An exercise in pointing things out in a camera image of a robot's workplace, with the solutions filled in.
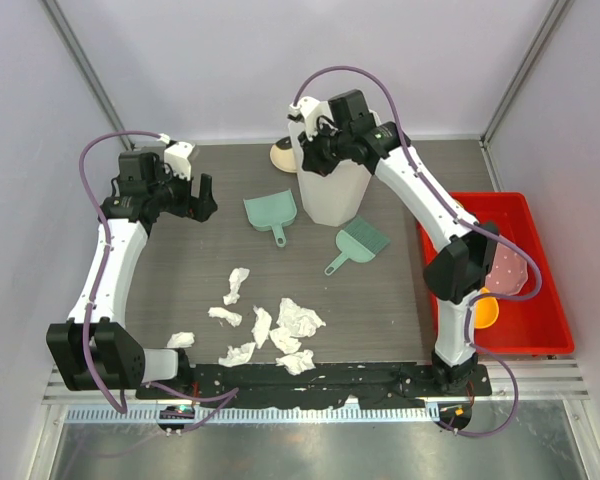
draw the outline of gray wooden tabletop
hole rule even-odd
[[[278,316],[281,297],[316,310],[326,327],[304,339],[316,362],[428,360],[435,341],[431,308],[422,280],[416,224],[400,200],[373,178],[360,208],[391,244],[367,264],[347,262],[333,276],[324,268],[339,251],[336,228],[315,225],[302,209],[294,175],[274,168],[270,145],[202,147],[194,172],[213,176],[219,210],[203,224],[163,215],[138,262],[127,303],[126,325],[146,348],[164,347],[173,333],[193,332],[188,350],[195,362],[217,362],[227,346],[252,341],[254,305]],[[491,181],[477,141],[417,142],[422,160],[450,191],[490,191]],[[290,188],[298,216],[277,248],[270,232],[257,232],[244,198]],[[207,315],[224,306],[229,274],[251,269],[241,298],[228,309],[243,315],[233,328]],[[252,362],[275,362],[281,352],[270,340]]]

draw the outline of floor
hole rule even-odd
[[[477,141],[417,142],[431,172],[450,191],[490,191],[491,181]],[[252,341],[253,305],[275,319],[282,297],[312,308],[327,326],[305,339],[316,362],[428,360],[435,342],[431,309],[422,280],[415,221],[398,198],[372,179],[359,213],[391,239],[368,264],[349,262],[326,277],[337,256],[337,229],[313,224],[301,208],[297,180],[275,169],[269,145],[202,148],[194,170],[213,175],[219,211],[199,224],[163,215],[138,262],[127,303],[126,328],[146,348],[166,345],[173,333],[193,332],[194,362],[217,362],[228,345]],[[273,235],[248,223],[243,199],[291,188],[298,217],[288,227],[288,244],[276,248]],[[234,267],[251,269],[240,301],[238,328],[210,319],[223,306]],[[270,341],[253,362],[274,362],[280,352]]]
[[[507,402],[476,404],[471,430],[492,429],[509,409]],[[521,403],[516,421],[487,440],[455,437],[433,423],[211,425],[181,438],[149,438],[156,431],[149,424],[65,425],[50,478],[587,478],[560,401]]]

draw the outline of wall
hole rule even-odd
[[[600,413],[600,0],[574,2],[493,154],[531,204]]]
[[[60,1],[127,126],[207,141],[283,135],[302,81],[334,64],[383,79],[410,134],[481,134],[551,3]],[[364,87],[388,116],[352,75],[310,92]]]
[[[62,322],[93,256],[97,220],[77,157],[109,131],[40,5],[0,2],[0,480],[23,479],[51,370],[45,332]],[[94,150],[108,191],[119,144]]]

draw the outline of white paper towel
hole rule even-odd
[[[286,327],[271,330],[269,336],[273,344],[285,355],[297,352],[300,350],[300,345],[302,345],[297,339],[291,337],[291,332]]]
[[[236,367],[249,363],[253,351],[256,348],[256,342],[245,343],[244,345],[233,348],[231,345],[227,348],[226,358],[220,357],[218,363],[224,367]]]
[[[253,312],[256,314],[256,323],[251,333],[253,333],[253,339],[256,341],[256,347],[260,349],[269,336],[272,318],[264,308],[254,306]]]
[[[276,358],[276,365],[286,368],[291,375],[300,375],[302,372],[316,368],[313,364],[313,352],[311,350],[303,350],[282,358]]]
[[[313,337],[318,328],[326,325],[314,310],[302,308],[290,298],[280,301],[280,314],[276,323],[286,327],[291,336],[296,338]]]
[[[222,307],[211,307],[209,309],[209,316],[211,318],[222,318],[229,322],[232,327],[237,327],[242,322],[242,315],[239,313],[233,313]]]
[[[233,305],[238,301],[240,295],[238,294],[238,290],[240,290],[240,285],[249,277],[249,269],[248,268],[234,268],[229,275],[229,293],[222,297],[225,305]]]
[[[189,348],[193,342],[194,335],[191,332],[174,333],[167,342],[167,348]]]

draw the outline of red plastic container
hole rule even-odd
[[[495,222],[500,233],[512,240],[533,258],[542,273],[540,293],[526,302],[499,300],[500,315],[496,323],[476,330],[475,341],[489,350],[505,354],[565,355],[574,350],[569,324],[564,316],[556,286],[542,250],[529,206],[519,193],[454,193],[464,208],[480,222]],[[424,247],[425,263],[436,256],[429,237],[418,226]],[[535,285],[529,268],[529,280],[519,295],[530,292]],[[438,330],[438,307],[431,295],[434,328]]]

